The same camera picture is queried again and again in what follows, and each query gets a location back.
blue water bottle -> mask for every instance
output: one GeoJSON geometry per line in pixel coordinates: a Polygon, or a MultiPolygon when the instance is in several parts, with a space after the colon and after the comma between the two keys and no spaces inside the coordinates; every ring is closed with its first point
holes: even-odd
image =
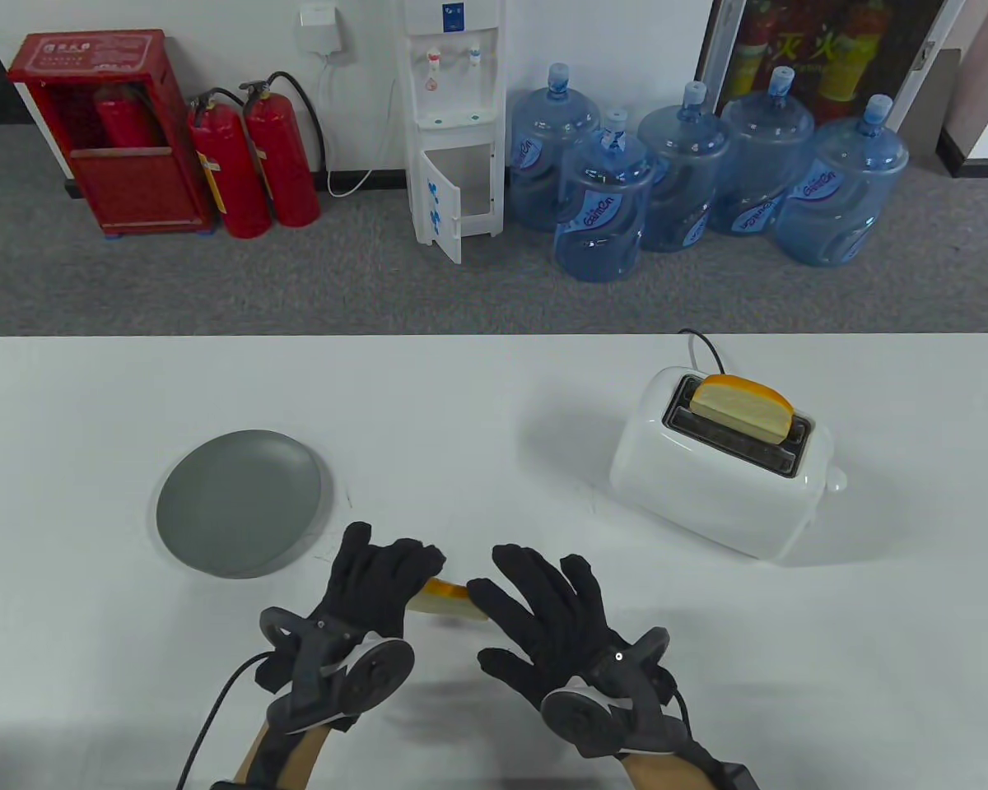
{"type": "Polygon", "coordinates": [[[523,98],[512,114],[509,207],[531,230],[557,229],[563,152],[600,124],[596,105],[567,83],[568,67],[552,64],[549,89],[523,98]]]}
{"type": "Polygon", "coordinates": [[[610,282],[633,271],[655,180],[655,155],[626,134],[625,109],[563,158],[561,213],[553,255],[563,271],[610,282]]]}
{"type": "Polygon", "coordinates": [[[681,105],[657,109],[636,135],[657,157],[641,247],[673,253],[702,237],[710,218],[720,167],[728,153],[728,127],[702,113],[706,86],[689,82],[681,105]]]}
{"type": "Polygon", "coordinates": [[[829,123],[813,139],[813,165],[791,189],[776,242],[811,267],[839,267],[867,241],[907,166],[907,146],[885,128],[888,95],[873,95],[863,118],[829,123]]]}
{"type": "Polygon", "coordinates": [[[764,232],[788,189],[805,174],[813,114],[787,95],[794,81],[793,68],[774,68],[768,93],[744,95],[720,114],[731,131],[732,151],[713,202],[713,230],[736,236],[764,232]]]}

power socket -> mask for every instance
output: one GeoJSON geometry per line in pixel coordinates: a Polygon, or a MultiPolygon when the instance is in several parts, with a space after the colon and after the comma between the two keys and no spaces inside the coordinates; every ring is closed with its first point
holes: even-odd
{"type": "Polygon", "coordinates": [[[340,29],[337,27],[337,4],[302,3],[296,26],[297,46],[303,52],[329,56],[340,52],[340,29]]]}

bread slice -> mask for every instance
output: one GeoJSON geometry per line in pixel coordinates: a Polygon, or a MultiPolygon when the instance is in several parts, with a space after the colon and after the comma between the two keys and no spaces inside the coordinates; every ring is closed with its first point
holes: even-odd
{"type": "Polygon", "coordinates": [[[692,396],[691,410],[769,444],[790,433],[795,408],[776,390],[739,376],[709,376],[692,396]]]}
{"type": "Polygon", "coordinates": [[[445,617],[464,617],[465,620],[487,619],[486,614],[468,597],[467,587],[444,582],[442,579],[427,580],[425,587],[407,603],[407,609],[445,617]]]}

forearm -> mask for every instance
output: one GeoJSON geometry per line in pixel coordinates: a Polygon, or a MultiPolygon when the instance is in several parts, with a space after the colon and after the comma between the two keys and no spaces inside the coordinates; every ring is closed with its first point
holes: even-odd
{"type": "Polygon", "coordinates": [[[636,790],[713,790],[705,774],[672,754],[631,754],[622,767],[636,790]]]}
{"type": "Polygon", "coordinates": [[[315,727],[300,735],[280,737],[264,725],[238,768],[235,783],[277,790],[305,790],[328,736],[329,727],[315,727]]]}

white water dispenser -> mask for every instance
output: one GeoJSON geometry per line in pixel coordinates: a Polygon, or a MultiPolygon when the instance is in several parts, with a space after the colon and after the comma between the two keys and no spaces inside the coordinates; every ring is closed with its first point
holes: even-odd
{"type": "Polygon", "coordinates": [[[505,221],[505,0],[395,0],[410,211],[420,244],[505,221]]]}

